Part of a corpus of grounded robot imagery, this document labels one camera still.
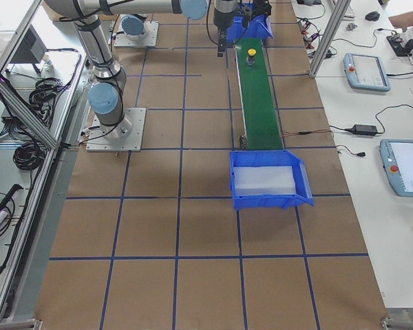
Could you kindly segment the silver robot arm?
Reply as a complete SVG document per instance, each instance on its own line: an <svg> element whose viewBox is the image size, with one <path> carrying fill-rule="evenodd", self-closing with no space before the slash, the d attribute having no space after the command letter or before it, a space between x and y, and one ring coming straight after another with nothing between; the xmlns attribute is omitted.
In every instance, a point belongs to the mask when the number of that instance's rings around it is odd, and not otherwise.
<svg viewBox="0 0 413 330"><path fill-rule="evenodd" d="M137 42L151 36L148 14L182 14L199 20L214 6L214 25L218 29L218 55L226 49L227 29L237 10L236 1L73 1L65 16L76 26L81 43L93 64L96 84L88 102L100 125L100 134L109 140L129 136L135 127L123 104L127 74L105 42L100 15L119 15L122 35Z"/></svg>
<svg viewBox="0 0 413 330"><path fill-rule="evenodd" d="M198 20L209 13L214 4L213 24L218 29L218 56L227 49L227 30L235 17L242 17L242 25L247 27L255 17L271 15L272 6L268 1L254 1L244 5L241 1L47 1L47 5L61 15L63 21L83 23L85 19L99 14L183 14L188 19Z"/></svg>

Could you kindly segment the person forearm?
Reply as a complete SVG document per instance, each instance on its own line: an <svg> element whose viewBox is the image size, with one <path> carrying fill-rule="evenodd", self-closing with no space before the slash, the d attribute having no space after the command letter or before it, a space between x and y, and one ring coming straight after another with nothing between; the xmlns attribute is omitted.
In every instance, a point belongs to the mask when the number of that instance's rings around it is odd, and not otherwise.
<svg viewBox="0 0 413 330"><path fill-rule="evenodd" d="M413 26L413 11L390 16L389 20L394 27L406 30L407 28Z"/></svg>

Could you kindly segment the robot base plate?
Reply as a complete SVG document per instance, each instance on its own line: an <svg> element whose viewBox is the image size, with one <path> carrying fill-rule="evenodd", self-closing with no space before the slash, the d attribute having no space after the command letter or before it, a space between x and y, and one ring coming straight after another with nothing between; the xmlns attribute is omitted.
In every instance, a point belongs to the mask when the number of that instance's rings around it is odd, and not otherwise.
<svg viewBox="0 0 413 330"><path fill-rule="evenodd" d="M128 23L123 20L116 33L114 47L145 48L155 47L158 38L159 22Z"/></svg>
<svg viewBox="0 0 413 330"><path fill-rule="evenodd" d="M146 108L125 108L123 121L114 129L100 124L94 115L92 124L98 126L87 137L89 152L141 151Z"/></svg>

